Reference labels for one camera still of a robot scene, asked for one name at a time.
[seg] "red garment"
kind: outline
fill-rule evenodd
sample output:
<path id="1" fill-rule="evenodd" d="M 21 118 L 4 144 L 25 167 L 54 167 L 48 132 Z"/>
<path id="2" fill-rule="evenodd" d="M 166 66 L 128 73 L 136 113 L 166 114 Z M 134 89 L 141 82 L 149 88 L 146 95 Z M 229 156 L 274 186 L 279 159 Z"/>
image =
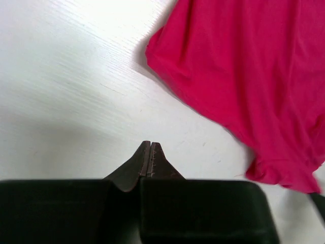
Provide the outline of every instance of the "red garment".
<path id="1" fill-rule="evenodd" d="M 178 97 L 254 149 L 249 179 L 320 192 L 323 1 L 179 0 L 146 55 Z"/>

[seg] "white table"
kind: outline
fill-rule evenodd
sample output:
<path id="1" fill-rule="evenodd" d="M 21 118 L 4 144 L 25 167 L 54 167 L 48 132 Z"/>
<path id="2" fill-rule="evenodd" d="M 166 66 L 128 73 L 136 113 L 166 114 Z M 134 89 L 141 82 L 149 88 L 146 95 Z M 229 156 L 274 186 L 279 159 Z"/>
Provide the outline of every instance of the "white table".
<path id="1" fill-rule="evenodd" d="M 244 179 L 248 148 L 145 66 L 174 3 L 0 0 L 1 179 L 101 178 L 143 140 L 186 178 Z M 324 243 L 305 195 L 261 187 L 282 243 Z"/>

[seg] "crumpled fabric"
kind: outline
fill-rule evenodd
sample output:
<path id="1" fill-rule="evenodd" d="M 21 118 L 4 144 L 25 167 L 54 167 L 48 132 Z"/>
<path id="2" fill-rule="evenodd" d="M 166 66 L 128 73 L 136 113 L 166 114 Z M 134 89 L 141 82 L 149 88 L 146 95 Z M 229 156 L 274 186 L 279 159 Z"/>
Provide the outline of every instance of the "crumpled fabric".
<path id="1" fill-rule="evenodd" d="M 146 56 L 182 101 L 255 151 L 248 179 L 320 192 L 324 1 L 179 0 Z"/>

